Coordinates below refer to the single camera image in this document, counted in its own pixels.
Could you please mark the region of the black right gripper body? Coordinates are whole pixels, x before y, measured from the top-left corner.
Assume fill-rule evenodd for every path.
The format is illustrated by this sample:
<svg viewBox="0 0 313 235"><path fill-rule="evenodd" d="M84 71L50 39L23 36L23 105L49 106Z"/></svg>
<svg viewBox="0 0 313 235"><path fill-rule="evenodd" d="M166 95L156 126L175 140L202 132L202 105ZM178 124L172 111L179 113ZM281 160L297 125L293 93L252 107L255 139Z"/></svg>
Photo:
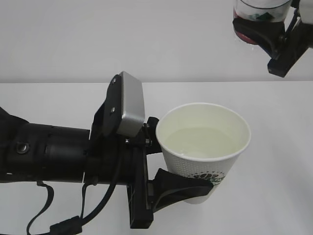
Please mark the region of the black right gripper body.
<svg viewBox="0 0 313 235"><path fill-rule="evenodd" d="M284 78L304 53L313 47L313 24L303 23L299 9L295 9L285 34L285 56L281 60L270 59L268 72Z"/></svg>

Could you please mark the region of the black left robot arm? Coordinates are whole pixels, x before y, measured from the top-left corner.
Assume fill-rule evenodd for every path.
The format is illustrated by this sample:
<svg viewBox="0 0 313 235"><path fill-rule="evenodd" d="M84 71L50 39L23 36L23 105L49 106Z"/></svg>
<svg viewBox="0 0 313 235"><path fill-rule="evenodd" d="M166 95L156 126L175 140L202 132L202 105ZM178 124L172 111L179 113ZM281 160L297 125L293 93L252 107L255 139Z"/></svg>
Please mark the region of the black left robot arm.
<svg viewBox="0 0 313 235"><path fill-rule="evenodd" d="M40 125L0 113L0 180L125 185L130 227L146 229L154 213L174 203L206 196L213 184L159 169L150 180L147 156L160 153L158 119L150 117L135 137Z"/></svg>

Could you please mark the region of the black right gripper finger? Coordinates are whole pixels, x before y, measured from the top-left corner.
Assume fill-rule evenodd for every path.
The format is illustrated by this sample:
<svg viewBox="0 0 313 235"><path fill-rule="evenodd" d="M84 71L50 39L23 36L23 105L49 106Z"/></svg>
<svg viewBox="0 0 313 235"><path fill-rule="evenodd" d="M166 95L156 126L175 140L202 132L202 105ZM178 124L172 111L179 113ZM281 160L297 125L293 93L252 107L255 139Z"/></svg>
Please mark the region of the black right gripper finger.
<svg viewBox="0 0 313 235"><path fill-rule="evenodd" d="M291 0L291 7L298 9L300 0Z"/></svg>
<svg viewBox="0 0 313 235"><path fill-rule="evenodd" d="M281 60L286 48L284 22L257 22L235 18L234 29L256 43L271 59Z"/></svg>

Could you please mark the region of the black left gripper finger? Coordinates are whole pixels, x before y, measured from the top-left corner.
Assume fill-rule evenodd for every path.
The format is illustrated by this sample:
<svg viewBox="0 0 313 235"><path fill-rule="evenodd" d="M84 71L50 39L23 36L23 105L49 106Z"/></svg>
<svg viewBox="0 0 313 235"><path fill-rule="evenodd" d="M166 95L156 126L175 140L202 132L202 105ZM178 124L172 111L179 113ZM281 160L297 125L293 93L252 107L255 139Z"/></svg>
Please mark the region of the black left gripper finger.
<svg viewBox="0 0 313 235"><path fill-rule="evenodd" d="M149 117L147 121L147 131L149 135L149 139L151 143L148 145L146 153L148 155L150 154L156 154L156 153L161 153L161 146L157 140L156 137L156 127L159 122L159 119L156 117Z"/></svg>
<svg viewBox="0 0 313 235"><path fill-rule="evenodd" d="M151 181L151 208L157 212L187 199L207 196L213 184L201 178L188 178L158 169Z"/></svg>

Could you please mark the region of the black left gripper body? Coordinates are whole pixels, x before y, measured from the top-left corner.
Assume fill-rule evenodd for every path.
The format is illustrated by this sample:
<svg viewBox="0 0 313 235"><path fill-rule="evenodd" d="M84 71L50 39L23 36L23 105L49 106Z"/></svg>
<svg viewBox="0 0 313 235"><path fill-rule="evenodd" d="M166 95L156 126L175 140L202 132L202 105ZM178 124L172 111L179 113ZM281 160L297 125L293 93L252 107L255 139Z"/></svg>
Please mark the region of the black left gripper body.
<svg viewBox="0 0 313 235"><path fill-rule="evenodd" d="M85 176L83 193L89 185L109 187L96 208L83 216L83 222L93 220L106 206L116 185L126 185L130 222L152 222L151 181L148 179L147 147L151 143L145 123L134 138L115 138L117 143L105 148L104 160L98 174Z"/></svg>

